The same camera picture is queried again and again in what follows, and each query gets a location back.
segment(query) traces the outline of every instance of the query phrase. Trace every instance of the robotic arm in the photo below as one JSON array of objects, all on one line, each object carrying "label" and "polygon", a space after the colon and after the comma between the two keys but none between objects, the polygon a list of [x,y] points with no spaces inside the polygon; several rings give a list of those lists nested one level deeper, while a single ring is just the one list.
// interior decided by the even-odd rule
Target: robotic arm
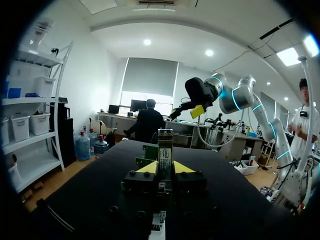
[{"label": "robotic arm", "polygon": [[[219,106],[225,114],[230,114],[245,108],[251,108],[258,123],[261,126],[262,135],[265,141],[275,139],[275,153],[278,161],[278,181],[274,185],[274,191],[270,202],[285,205],[288,201],[298,207],[302,202],[302,197],[307,194],[306,173],[297,170],[290,146],[285,135],[281,121],[278,118],[268,121],[266,110],[253,92],[256,80],[247,75],[240,79],[238,86],[232,89],[223,74],[215,73],[204,82],[197,78],[191,78],[185,83],[185,89],[190,97],[190,101],[181,104],[173,110],[170,117],[175,119],[182,111],[190,111],[193,119],[199,117],[207,111],[208,107],[219,98]],[[309,188],[313,189],[319,181],[319,169],[315,168],[309,179]]]}]

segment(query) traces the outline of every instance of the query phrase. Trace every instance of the window blind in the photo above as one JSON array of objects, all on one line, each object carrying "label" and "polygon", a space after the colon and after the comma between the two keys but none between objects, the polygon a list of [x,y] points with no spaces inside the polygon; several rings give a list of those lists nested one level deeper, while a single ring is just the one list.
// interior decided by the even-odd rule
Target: window blind
[{"label": "window blind", "polygon": [[273,100],[263,92],[261,92],[260,99],[265,108],[268,121],[271,122],[275,118],[275,100]]},{"label": "window blind", "polygon": [[151,58],[129,58],[122,91],[173,96],[178,63]]}]

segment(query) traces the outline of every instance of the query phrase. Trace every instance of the blue water jug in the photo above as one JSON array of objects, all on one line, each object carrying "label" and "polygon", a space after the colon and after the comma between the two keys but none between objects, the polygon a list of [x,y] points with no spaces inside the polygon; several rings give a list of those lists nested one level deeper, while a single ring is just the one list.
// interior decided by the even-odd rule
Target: blue water jug
[{"label": "blue water jug", "polygon": [[100,157],[109,149],[109,144],[104,140],[102,135],[99,136],[99,139],[94,143],[94,155]]},{"label": "blue water jug", "polygon": [[80,136],[75,140],[75,154],[79,160],[88,160],[91,157],[90,154],[90,141],[85,136],[84,131],[80,132]]},{"label": "blue water jug", "polygon": [[90,154],[91,156],[95,155],[95,143],[98,140],[98,135],[94,132],[93,128],[90,128],[89,133],[87,134],[90,141]]}]

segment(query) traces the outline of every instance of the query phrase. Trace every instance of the person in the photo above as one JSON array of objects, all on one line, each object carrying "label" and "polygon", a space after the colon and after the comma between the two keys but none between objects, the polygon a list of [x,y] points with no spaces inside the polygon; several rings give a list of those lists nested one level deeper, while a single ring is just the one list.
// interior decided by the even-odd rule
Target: person
[{"label": "person", "polygon": [[288,132],[295,131],[292,143],[291,154],[295,159],[302,158],[307,143],[309,122],[313,124],[312,131],[312,143],[318,140],[318,134],[320,132],[320,117],[319,112],[314,108],[313,119],[309,118],[310,115],[310,101],[309,90],[307,80],[302,78],[299,83],[300,94],[303,101],[303,106],[293,116],[292,120],[288,124]]},{"label": "person", "polygon": [[154,109],[155,106],[155,100],[148,99],[146,101],[147,108],[139,112],[136,123],[130,129],[123,131],[127,137],[135,133],[137,141],[150,143],[154,133],[160,128],[165,128],[164,118]]}]

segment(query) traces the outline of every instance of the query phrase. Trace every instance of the blue box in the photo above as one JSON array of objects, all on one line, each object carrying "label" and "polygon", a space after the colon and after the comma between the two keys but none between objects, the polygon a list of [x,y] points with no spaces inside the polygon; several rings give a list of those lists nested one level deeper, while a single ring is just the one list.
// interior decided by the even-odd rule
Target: blue box
[{"label": "blue box", "polygon": [[21,88],[9,88],[8,98],[17,99],[20,98]]}]

